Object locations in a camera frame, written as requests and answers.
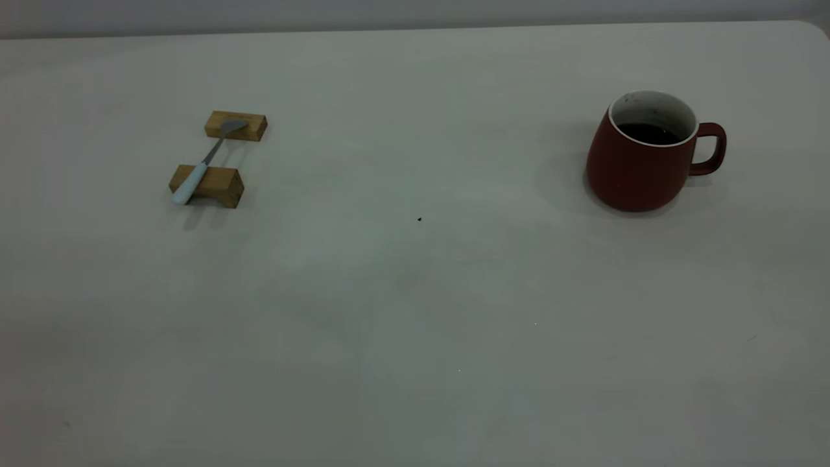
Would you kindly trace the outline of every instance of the white table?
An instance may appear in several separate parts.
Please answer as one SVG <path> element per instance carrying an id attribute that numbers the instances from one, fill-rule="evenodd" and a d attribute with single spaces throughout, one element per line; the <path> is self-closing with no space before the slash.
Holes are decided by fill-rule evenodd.
<path id="1" fill-rule="evenodd" d="M 0 67 L 2 465 L 830 462 L 815 27 L 5 41 Z M 621 215 L 583 166 L 642 88 L 729 148 Z M 271 123 L 215 159 L 245 194 L 174 207 L 213 110 Z"/>

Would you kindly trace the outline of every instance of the coffee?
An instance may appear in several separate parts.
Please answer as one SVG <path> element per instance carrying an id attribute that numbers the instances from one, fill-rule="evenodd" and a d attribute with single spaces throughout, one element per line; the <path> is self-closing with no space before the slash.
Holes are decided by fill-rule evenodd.
<path id="1" fill-rule="evenodd" d="M 649 125 L 648 123 L 627 123 L 618 127 L 622 133 L 632 137 L 634 140 L 649 145 L 675 145 L 682 139 L 674 136 L 669 130 L 663 129 L 657 125 Z"/>

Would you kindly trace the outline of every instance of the mug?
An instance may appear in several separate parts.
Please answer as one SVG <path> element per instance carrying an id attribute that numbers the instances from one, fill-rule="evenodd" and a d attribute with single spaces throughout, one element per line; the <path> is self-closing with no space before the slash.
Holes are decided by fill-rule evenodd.
<path id="1" fill-rule="evenodd" d="M 641 131 L 628 130 L 631 136 L 621 126 Z M 648 136 L 655 138 L 644 141 Z M 717 138 L 715 153 L 706 162 L 692 164 L 701 136 Z M 605 204 L 622 211 L 648 211 L 674 199 L 687 176 L 718 170 L 725 152 L 726 133 L 720 125 L 698 123 L 685 102 L 665 92 L 634 91 L 616 99 L 605 112 L 588 152 L 586 173 L 591 189 Z"/>

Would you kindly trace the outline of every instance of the metal spoon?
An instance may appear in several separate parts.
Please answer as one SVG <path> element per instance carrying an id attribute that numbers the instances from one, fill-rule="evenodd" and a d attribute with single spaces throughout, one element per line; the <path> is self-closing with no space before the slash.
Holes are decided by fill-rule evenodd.
<path id="1" fill-rule="evenodd" d="M 208 171 L 208 164 L 210 164 L 213 156 L 216 155 L 216 151 L 219 150 L 219 146 L 222 145 L 222 142 L 225 140 L 227 134 L 231 131 L 245 128 L 246 126 L 248 126 L 248 122 L 244 120 L 227 120 L 222 122 L 220 125 L 220 128 L 222 128 L 222 135 L 219 137 L 219 141 L 217 141 L 216 145 L 213 146 L 213 149 L 207 153 L 207 157 L 205 157 L 199 165 L 193 167 L 193 172 L 190 172 L 190 175 L 188 175 L 184 182 L 179 185 L 176 192 L 173 193 L 173 204 L 186 204 L 190 200 L 190 197 L 193 195 L 193 191 L 199 185 L 199 182 L 202 181 L 202 177 L 205 175 L 205 172 Z"/>

